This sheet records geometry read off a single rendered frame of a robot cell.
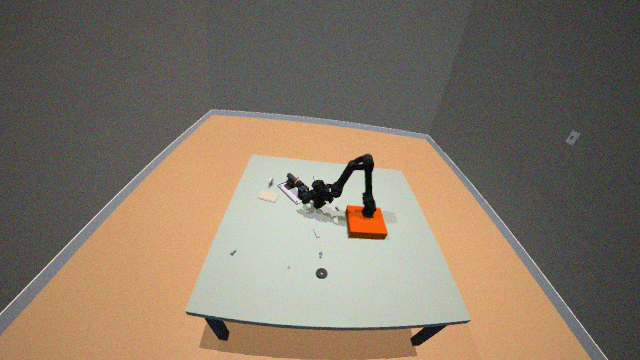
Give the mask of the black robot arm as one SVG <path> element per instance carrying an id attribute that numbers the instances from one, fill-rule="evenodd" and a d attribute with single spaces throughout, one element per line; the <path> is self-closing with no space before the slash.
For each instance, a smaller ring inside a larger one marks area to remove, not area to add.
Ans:
<path id="1" fill-rule="evenodd" d="M 363 162 L 363 164 L 360 164 L 361 162 Z M 377 210 L 377 207 L 372 195 L 373 168 L 373 157 L 371 154 L 366 153 L 354 160 L 349 161 L 340 178 L 334 184 L 325 185 L 323 180 L 315 180 L 311 186 L 317 192 L 320 201 L 312 199 L 312 201 L 314 201 L 313 207 L 316 209 L 322 208 L 323 205 L 326 205 L 325 201 L 328 201 L 331 204 L 334 198 L 339 198 L 341 196 L 343 187 L 352 173 L 355 170 L 364 170 L 365 192 L 363 193 L 362 198 L 364 207 L 362 208 L 361 212 L 364 218 L 374 218 L 374 212 Z M 330 188 L 331 192 L 329 192 Z"/>

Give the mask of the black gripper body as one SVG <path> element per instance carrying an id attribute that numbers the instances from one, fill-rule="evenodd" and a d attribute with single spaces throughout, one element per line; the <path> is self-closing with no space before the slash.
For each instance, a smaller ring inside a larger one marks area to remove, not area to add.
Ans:
<path id="1" fill-rule="evenodd" d="M 307 193 L 307 192 L 302 193 L 300 195 L 300 197 L 301 197 L 302 204 L 307 204 L 312 199 L 316 199 L 316 200 L 320 201 L 320 199 L 318 197 L 318 194 L 317 194 L 317 192 L 315 190 L 313 190 L 312 193 Z"/>

